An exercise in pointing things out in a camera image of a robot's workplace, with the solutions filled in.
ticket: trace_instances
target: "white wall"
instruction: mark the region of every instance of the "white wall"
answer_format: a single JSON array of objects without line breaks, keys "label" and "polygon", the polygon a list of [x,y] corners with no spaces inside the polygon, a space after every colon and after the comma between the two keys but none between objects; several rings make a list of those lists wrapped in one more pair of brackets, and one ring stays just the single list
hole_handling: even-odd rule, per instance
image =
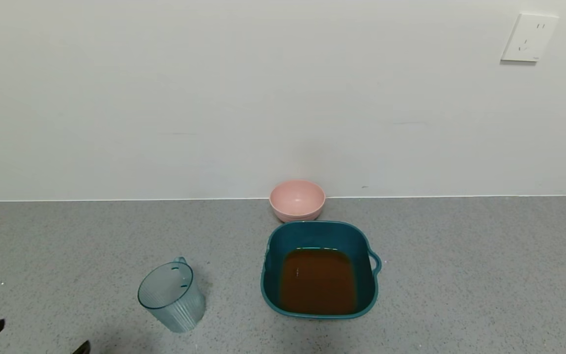
[{"label": "white wall", "polygon": [[[541,62],[501,65],[521,11],[561,20]],[[566,0],[0,0],[0,200],[290,177],[566,194]]]}]

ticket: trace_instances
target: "outlet plate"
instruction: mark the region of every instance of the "outlet plate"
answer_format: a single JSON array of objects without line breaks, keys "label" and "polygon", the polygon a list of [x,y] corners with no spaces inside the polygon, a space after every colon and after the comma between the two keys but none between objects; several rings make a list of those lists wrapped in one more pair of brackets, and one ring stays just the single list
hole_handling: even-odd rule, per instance
[{"label": "outlet plate", "polygon": [[557,16],[519,14],[501,60],[539,61],[558,20]]}]

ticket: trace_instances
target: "basin handle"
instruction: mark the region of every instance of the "basin handle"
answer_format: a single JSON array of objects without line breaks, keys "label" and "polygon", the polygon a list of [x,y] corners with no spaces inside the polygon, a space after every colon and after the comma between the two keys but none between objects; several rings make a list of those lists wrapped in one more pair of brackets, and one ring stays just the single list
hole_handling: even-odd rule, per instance
[{"label": "basin handle", "polygon": [[377,253],[373,252],[370,248],[368,249],[368,254],[375,260],[375,269],[372,270],[372,275],[377,278],[377,274],[381,270],[381,259],[377,256]]}]

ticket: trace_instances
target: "bowl rim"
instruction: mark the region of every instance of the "bowl rim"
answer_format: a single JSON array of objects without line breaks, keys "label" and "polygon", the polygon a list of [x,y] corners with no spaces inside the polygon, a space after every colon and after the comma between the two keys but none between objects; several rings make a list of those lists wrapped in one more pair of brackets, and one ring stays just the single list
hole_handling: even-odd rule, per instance
[{"label": "bowl rim", "polygon": [[[276,206],[274,206],[274,204],[272,203],[272,193],[274,193],[274,191],[275,191],[277,188],[279,188],[280,186],[282,186],[283,184],[290,183],[290,182],[298,182],[298,181],[307,182],[307,183],[309,183],[309,184],[313,184],[314,186],[317,186],[317,188],[323,193],[323,201],[322,201],[322,203],[320,204],[320,206],[317,207],[317,208],[315,208],[312,212],[310,212],[310,213],[305,213],[305,214],[290,214],[290,213],[286,213],[286,212],[283,212],[283,211],[280,211],[279,209],[277,209]],[[326,193],[324,193],[324,190],[322,189],[321,186],[319,186],[317,183],[312,182],[312,181],[310,181],[310,180],[308,180],[308,179],[301,179],[301,178],[288,179],[287,181],[283,181],[283,182],[277,184],[277,185],[274,187],[274,189],[272,189],[272,191],[270,192],[270,196],[268,197],[268,200],[269,200],[269,202],[270,202],[270,206],[271,206],[274,210],[278,211],[279,213],[281,213],[281,214],[283,214],[283,215],[292,216],[292,217],[306,217],[306,216],[312,215],[312,214],[315,213],[316,211],[319,211],[320,209],[323,208],[324,202],[326,202]]]}]

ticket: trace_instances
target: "bowl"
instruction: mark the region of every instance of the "bowl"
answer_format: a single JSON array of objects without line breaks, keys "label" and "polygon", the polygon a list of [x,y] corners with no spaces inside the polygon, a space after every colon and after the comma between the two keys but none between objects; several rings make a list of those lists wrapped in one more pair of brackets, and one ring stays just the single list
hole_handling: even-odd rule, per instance
[{"label": "bowl", "polygon": [[[328,249],[343,253],[350,260],[355,279],[354,309],[347,314],[314,314],[283,309],[281,280],[283,265],[290,252],[297,249]],[[371,267],[370,258],[375,265]],[[297,318],[347,320],[366,314],[379,294],[377,275],[381,259],[370,249],[366,236],[357,227],[337,221],[288,222],[270,235],[261,271],[261,295],[276,312]]]},{"label": "bowl", "polygon": [[321,213],[326,195],[316,183],[291,179],[270,193],[274,214],[283,222],[315,220]]}]

